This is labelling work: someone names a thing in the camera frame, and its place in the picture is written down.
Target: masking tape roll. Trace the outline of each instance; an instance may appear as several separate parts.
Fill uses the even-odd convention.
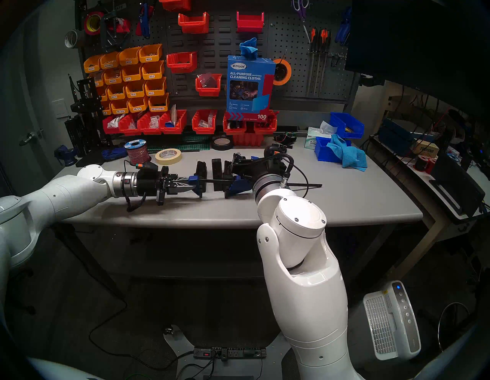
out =
[[[155,160],[160,165],[172,165],[176,162],[179,162],[182,158],[182,153],[179,149],[169,148],[163,149],[162,151],[155,154]]]

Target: cardboard box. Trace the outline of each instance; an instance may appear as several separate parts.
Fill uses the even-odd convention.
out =
[[[417,142],[412,145],[412,152],[414,154],[436,158],[437,153],[439,153],[439,148],[436,144],[429,143],[428,141],[417,140]]]
[[[331,139],[332,135],[328,133],[322,133],[320,128],[309,127],[308,135],[306,136],[306,141],[305,141],[306,149],[313,149],[313,150],[315,149],[315,146],[317,144],[316,137],[325,137]]]
[[[228,56],[226,117],[228,120],[267,119],[276,64],[268,58]]]

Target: blue microfiber cloth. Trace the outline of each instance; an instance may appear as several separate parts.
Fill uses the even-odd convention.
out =
[[[248,41],[242,42],[240,44],[241,56],[245,59],[253,60],[259,57],[259,53],[257,52],[257,38],[252,38]]]
[[[332,135],[332,140],[327,146],[342,160],[343,168],[351,167],[362,172],[365,172],[368,168],[366,153],[359,148],[348,147],[347,143],[338,135]]]

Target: black electrical tape roll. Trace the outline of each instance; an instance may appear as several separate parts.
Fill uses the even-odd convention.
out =
[[[233,139],[228,136],[215,136],[211,140],[211,147],[216,151],[227,151],[233,148]]]

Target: blue pliers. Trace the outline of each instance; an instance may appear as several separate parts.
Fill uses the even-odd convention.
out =
[[[335,35],[335,42],[340,42],[342,46],[347,42],[347,38],[350,33],[350,20],[352,18],[352,7],[348,6],[344,12],[342,12],[342,21],[339,31]]]

